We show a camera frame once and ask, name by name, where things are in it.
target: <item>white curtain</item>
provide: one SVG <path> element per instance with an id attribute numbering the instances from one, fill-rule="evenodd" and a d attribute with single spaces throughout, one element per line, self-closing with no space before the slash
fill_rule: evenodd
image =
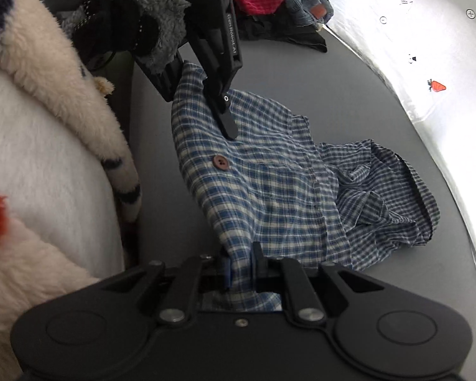
<path id="1" fill-rule="evenodd" d="M 399 97 L 476 254 L 476 0 L 330 1 L 330 30 Z"/>

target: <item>plaid shirt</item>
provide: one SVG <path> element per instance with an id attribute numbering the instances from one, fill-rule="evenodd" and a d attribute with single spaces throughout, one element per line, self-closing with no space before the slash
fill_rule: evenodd
<path id="1" fill-rule="evenodd" d="M 203 96 L 201 68 L 186 63 L 171 124 L 182 176 L 231 258 L 232 288 L 213 307 L 280 308 L 277 294 L 252 291 L 251 246 L 367 268 L 401 245 L 424 245 L 439 221 L 434 197 L 391 150 L 365 140 L 315 145 L 308 119 L 251 93 L 231 90 L 235 141 L 221 135 Z M 229 161 L 227 170 L 213 157 Z"/>

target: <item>brown leather patch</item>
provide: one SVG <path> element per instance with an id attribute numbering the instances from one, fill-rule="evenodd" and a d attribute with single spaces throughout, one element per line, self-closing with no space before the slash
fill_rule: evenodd
<path id="1" fill-rule="evenodd" d="M 315 5 L 310 9 L 310 12 L 314 15 L 315 18 L 320 19 L 321 17 L 326 16 L 326 13 L 328 12 L 326 8 L 324 8 L 324 5 L 318 4 Z"/>

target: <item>screw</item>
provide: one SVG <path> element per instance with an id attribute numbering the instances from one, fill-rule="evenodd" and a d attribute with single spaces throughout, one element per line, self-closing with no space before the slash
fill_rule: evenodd
<path id="1" fill-rule="evenodd" d="M 240 318 L 235 321 L 235 325 L 240 328 L 247 327 L 249 325 L 249 321 L 245 318 Z"/>
<path id="2" fill-rule="evenodd" d="M 324 313 L 317 308 L 304 308 L 298 311 L 298 316 L 304 321 L 316 322 L 324 318 Z"/>
<path id="3" fill-rule="evenodd" d="M 164 309 L 160 312 L 159 318 L 163 321 L 176 323 L 185 319 L 185 314 L 180 309 Z"/>

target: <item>gray table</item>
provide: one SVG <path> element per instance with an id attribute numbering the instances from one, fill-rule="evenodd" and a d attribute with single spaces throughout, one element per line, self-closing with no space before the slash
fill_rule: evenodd
<path id="1" fill-rule="evenodd" d="M 271 97 L 309 117 L 314 141 L 373 138 L 409 161 L 435 195 L 441 220 L 426 247 L 401 249 L 367 274 L 459 311 L 473 329 L 462 375 L 476 381 L 476 268 L 460 213 L 396 97 L 352 52 L 324 34 L 328 53 L 277 42 L 242 42 L 244 67 L 232 87 Z M 185 59 L 195 61 L 187 46 Z M 218 243 L 178 170 L 166 104 L 136 69 L 131 146 L 143 187 L 141 258 L 179 264 Z"/>

